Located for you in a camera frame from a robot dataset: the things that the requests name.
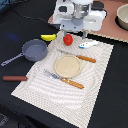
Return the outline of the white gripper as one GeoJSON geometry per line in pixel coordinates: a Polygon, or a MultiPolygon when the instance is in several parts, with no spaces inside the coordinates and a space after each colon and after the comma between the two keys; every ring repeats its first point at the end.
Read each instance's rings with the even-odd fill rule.
{"type": "Polygon", "coordinates": [[[53,13],[53,24],[64,34],[83,32],[86,37],[90,31],[99,31],[107,16],[104,4],[95,0],[57,0],[53,13]]]}

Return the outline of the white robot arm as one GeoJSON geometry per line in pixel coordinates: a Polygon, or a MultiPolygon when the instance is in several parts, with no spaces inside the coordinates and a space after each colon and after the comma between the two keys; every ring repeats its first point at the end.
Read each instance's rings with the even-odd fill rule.
{"type": "Polygon", "coordinates": [[[82,32],[83,38],[91,31],[99,31],[107,11],[104,4],[95,0],[57,0],[53,24],[64,34],[82,32]]]}

